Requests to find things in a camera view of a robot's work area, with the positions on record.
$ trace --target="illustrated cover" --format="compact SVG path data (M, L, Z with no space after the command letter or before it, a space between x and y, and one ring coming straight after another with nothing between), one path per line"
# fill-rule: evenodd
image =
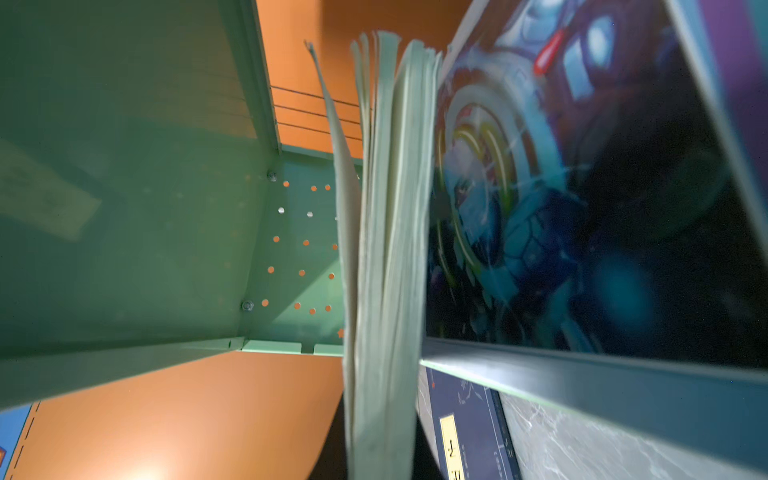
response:
M498 392L427 369L438 463L449 480L521 480Z
M490 0L442 83L428 336L768 366L768 278L661 0Z

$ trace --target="orange surface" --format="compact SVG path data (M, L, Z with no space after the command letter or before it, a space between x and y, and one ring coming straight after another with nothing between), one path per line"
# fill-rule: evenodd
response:
M305 40L311 41L330 94L337 101L357 105L354 62L349 53L352 40L362 32L389 30L402 38L401 52L414 38L442 51L453 39L470 3L470 0L257 0L270 83L305 94L322 94L312 58L304 47ZM273 88L272 96L283 144L332 151L330 135L316 131L329 131L328 121L323 118L322 99L277 88ZM342 129L350 152L362 158L359 109L337 103L336 111L344 120Z
M305 480L342 388L341 359L226 353L44 400L5 478Z

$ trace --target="gray marble surface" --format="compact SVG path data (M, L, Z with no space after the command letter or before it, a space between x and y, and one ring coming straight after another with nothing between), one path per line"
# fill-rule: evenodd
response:
M502 404L523 480L768 480L554 406L509 395L502 395ZM424 367L416 408L436 453Z

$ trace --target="purple stripe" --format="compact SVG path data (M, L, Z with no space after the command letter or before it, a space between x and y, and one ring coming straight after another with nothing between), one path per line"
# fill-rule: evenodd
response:
M742 0L699 0L712 52L763 201L768 196L768 84L749 12Z

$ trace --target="red light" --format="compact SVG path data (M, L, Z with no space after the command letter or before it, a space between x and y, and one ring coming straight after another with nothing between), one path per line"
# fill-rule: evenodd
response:
M537 77L541 77L549 71L552 66L554 56L558 53L560 45L565 38L565 32L557 30L550 38L544 48L538 53L536 61L533 62L533 74Z

